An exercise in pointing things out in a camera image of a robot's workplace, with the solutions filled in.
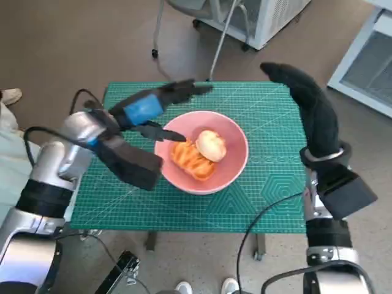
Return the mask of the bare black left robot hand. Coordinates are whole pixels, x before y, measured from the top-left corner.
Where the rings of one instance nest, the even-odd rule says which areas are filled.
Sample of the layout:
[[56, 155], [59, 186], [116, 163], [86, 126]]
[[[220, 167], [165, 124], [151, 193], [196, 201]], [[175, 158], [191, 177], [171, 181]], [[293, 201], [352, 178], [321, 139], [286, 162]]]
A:
[[122, 131], [134, 130], [154, 141], [185, 142], [185, 136], [165, 130], [152, 120], [162, 115], [169, 106], [186, 103], [193, 96], [204, 95], [212, 89], [211, 85], [196, 85], [193, 79], [176, 81], [137, 92], [109, 109], [109, 114]]

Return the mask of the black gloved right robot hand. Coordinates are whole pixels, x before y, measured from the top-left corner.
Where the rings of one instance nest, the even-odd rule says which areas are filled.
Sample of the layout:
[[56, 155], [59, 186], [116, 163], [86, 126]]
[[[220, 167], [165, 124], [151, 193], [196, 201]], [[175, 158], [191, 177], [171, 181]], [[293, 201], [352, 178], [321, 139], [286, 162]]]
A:
[[297, 104], [307, 148], [317, 158], [340, 150], [337, 115], [324, 90], [307, 73], [289, 64], [263, 62], [260, 69], [274, 82], [286, 85]]

